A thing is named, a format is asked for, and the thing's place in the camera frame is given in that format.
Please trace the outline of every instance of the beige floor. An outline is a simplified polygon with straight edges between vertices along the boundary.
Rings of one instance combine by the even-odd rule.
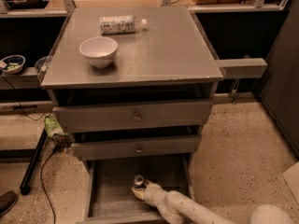
[[[37,111],[44,112],[41,106]],[[33,118],[42,113],[26,110]],[[23,113],[0,113],[0,148],[34,147],[43,129],[43,119],[33,121]],[[0,194],[14,190],[17,204],[0,217],[0,223],[53,223],[50,205],[41,188],[40,167],[53,149],[42,150],[28,195],[20,184],[28,163],[0,163]],[[298,162],[292,150],[264,110],[253,98],[237,105],[217,97],[203,141],[190,166],[196,201],[239,224],[249,222],[254,208],[271,203],[283,208],[299,223],[299,204],[282,173]],[[44,168],[43,179],[52,200],[57,224],[81,221],[84,215],[88,174],[71,154],[55,154]]]

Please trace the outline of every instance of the bowl of food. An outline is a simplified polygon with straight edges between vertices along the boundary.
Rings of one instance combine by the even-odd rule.
[[[19,73],[25,64],[26,59],[21,55],[11,55],[1,60],[1,70],[8,74]]]
[[[104,68],[113,62],[118,43],[109,37],[97,36],[82,42],[79,50],[90,64]]]

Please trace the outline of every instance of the shoe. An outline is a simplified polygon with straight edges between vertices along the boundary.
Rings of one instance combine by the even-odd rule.
[[[18,195],[12,190],[0,196],[0,217],[7,213],[18,201]]]

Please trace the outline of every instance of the white bottle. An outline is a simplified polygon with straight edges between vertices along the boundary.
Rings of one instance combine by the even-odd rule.
[[[140,20],[132,15],[100,17],[99,23],[102,35],[130,34],[137,29],[144,29],[147,26],[147,20]]]

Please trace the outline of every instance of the gray countertop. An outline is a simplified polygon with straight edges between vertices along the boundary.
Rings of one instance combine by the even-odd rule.
[[[118,44],[114,63],[95,68],[80,44],[101,35],[101,16],[134,15],[148,21],[145,31],[108,35]],[[222,80],[204,38],[186,7],[76,8],[41,84],[46,89],[101,88]]]

